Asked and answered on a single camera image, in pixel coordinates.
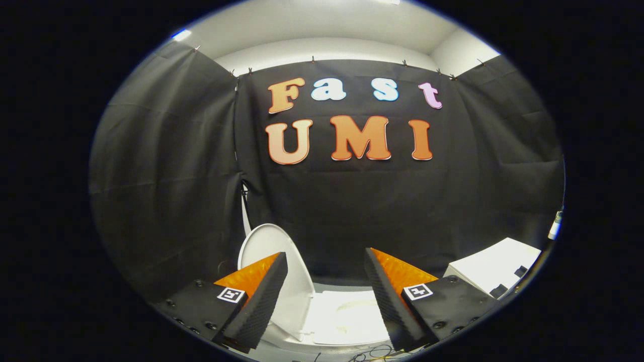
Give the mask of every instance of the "white letter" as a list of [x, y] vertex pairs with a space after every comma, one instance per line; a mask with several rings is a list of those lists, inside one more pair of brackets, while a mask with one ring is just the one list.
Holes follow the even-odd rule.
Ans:
[[311, 92], [311, 97], [315, 100], [341, 100], [346, 97], [346, 93], [342, 90], [342, 81], [336, 78], [324, 78], [313, 83], [316, 87]]
[[377, 100], [393, 101], [398, 99], [398, 84], [391, 79], [375, 78], [371, 81], [371, 86], [374, 87], [374, 97]]

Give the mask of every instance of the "black curtain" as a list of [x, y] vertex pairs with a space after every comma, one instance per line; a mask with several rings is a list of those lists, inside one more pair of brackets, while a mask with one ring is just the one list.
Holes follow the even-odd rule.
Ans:
[[[301, 77], [293, 108], [269, 114], [272, 84]], [[313, 83], [337, 78], [346, 97], [314, 100]], [[393, 79], [399, 98], [373, 96], [371, 80]], [[441, 109], [418, 85], [438, 90]], [[389, 160], [331, 159], [330, 118], [349, 115], [362, 129], [386, 117]], [[284, 149], [297, 148], [291, 124], [310, 119], [302, 162], [269, 157], [265, 128], [285, 123]], [[414, 160], [409, 120], [430, 124], [433, 158]], [[554, 122], [528, 82], [503, 56], [456, 79], [376, 61], [316, 61], [240, 77], [235, 138], [248, 183], [252, 226], [275, 223], [295, 241], [316, 282], [366, 285], [365, 247], [390, 253], [442, 276], [453, 260], [509, 236], [542, 248], [562, 202], [561, 148]]]
[[232, 141], [236, 83], [171, 41], [128, 77], [96, 131], [95, 222], [112, 260], [149, 301], [234, 270], [244, 239]]

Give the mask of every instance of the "white toilet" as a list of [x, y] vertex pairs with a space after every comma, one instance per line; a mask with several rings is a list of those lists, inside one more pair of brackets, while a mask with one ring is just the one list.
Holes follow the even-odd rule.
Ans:
[[289, 272], [264, 341], [287, 350], [324, 353], [389, 344], [373, 290], [316, 292], [298, 248], [282, 228], [257, 226], [241, 246], [238, 269], [276, 252], [287, 255]]

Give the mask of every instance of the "orange letter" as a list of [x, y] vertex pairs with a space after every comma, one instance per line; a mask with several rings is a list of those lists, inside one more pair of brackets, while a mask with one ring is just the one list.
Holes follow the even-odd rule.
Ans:
[[391, 152], [387, 149], [387, 134], [385, 132], [385, 127], [389, 123], [388, 119], [380, 116], [369, 117], [362, 131], [349, 116], [332, 117], [331, 123], [336, 127], [336, 151], [331, 154], [331, 158], [334, 160], [351, 159], [351, 152], [349, 152], [347, 144], [351, 144], [351, 148], [358, 158], [362, 158], [364, 155], [367, 144], [369, 144], [369, 152], [366, 153], [366, 157], [370, 160], [388, 160], [392, 157]]
[[430, 141], [427, 136], [427, 130], [430, 128], [430, 124], [423, 120], [412, 119], [409, 121], [409, 125], [413, 129], [413, 159], [420, 161], [431, 160]]
[[290, 81], [275, 83], [269, 87], [269, 91], [273, 95], [273, 105], [269, 108], [269, 113], [278, 113], [281, 111], [293, 108], [293, 102], [289, 102], [287, 97], [296, 99], [299, 95], [298, 87], [303, 86], [304, 79], [295, 78]]
[[293, 122], [293, 128], [298, 131], [298, 149], [295, 152], [286, 152], [284, 149], [284, 130], [288, 127], [285, 123], [275, 123], [266, 127], [266, 133], [269, 134], [270, 158], [281, 165], [302, 162], [308, 156], [308, 128], [311, 125], [313, 121], [310, 119]]

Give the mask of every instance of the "white ceiling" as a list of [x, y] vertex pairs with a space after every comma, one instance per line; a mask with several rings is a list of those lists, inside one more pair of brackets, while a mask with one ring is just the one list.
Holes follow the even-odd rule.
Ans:
[[457, 25], [401, 0], [248, 0], [187, 27], [185, 40], [212, 59], [253, 46], [311, 37], [364, 39], [430, 54]]

